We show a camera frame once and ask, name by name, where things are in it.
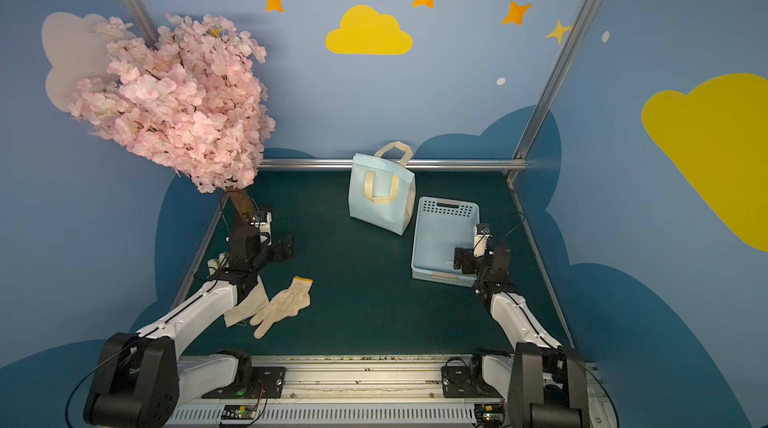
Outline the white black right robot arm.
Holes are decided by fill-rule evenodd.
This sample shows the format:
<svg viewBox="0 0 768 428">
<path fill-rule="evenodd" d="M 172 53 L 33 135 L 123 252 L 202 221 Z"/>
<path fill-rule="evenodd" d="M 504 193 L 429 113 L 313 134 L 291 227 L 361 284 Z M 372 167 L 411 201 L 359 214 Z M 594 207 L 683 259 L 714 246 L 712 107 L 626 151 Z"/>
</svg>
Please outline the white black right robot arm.
<svg viewBox="0 0 768 428">
<path fill-rule="evenodd" d="M 511 283 L 510 250 L 454 250 L 453 268 L 475 277 L 474 291 L 512 345 L 512 364 L 497 392 L 510 427 L 589 427 L 587 368 L 536 319 Z"/>
</svg>

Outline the cream work glove under arm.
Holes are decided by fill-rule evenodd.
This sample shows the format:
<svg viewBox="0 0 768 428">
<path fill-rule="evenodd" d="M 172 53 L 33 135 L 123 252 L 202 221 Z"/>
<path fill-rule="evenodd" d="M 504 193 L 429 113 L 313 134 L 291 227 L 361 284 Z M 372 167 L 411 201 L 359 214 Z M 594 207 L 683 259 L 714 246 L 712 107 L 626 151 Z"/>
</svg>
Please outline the cream work glove under arm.
<svg viewBox="0 0 768 428">
<path fill-rule="evenodd" d="M 227 253 L 220 253 L 217 258 L 207 261 L 209 275 L 213 275 L 219 268 L 228 264 L 227 256 Z M 270 299 L 266 293 L 264 283 L 261 277 L 258 277 L 256 286 L 249 292 L 246 298 L 224 314 L 225 325 L 231 327 L 243 322 L 247 318 L 255 316 L 269 302 Z"/>
</svg>

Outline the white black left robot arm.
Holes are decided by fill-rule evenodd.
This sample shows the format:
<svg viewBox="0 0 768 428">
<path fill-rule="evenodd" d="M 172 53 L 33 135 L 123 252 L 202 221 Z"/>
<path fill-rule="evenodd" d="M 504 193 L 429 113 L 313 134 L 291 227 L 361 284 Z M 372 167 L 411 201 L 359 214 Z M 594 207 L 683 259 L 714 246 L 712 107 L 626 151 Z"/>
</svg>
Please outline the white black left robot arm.
<svg viewBox="0 0 768 428">
<path fill-rule="evenodd" d="M 263 284 L 270 263 L 294 256 L 293 238 L 276 240 L 266 228 L 245 226 L 229 249 L 209 263 L 208 275 L 188 300 L 135 333 L 117 333 L 103 345 L 83 408 L 84 421 L 101 427 L 162 427 L 177 407 L 209 394 L 263 399 L 250 354 L 221 350 L 181 361 L 187 347 L 213 322 Z"/>
</svg>

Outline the light blue delivery bag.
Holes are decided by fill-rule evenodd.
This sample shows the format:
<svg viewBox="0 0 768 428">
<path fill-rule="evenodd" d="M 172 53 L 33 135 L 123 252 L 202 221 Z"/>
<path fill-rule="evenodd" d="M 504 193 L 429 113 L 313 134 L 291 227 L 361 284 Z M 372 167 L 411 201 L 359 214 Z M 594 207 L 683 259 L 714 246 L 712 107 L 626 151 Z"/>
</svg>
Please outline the light blue delivery bag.
<svg viewBox="0 0 768 428">
<path fill-rule="evenodd" d="M 412 149 L 392 142 L 374 155 L 352 159 L 348 207 L 351 218 L 402 236 L 415 203 L 415 175 L 407 169 Z"/>
</svg>

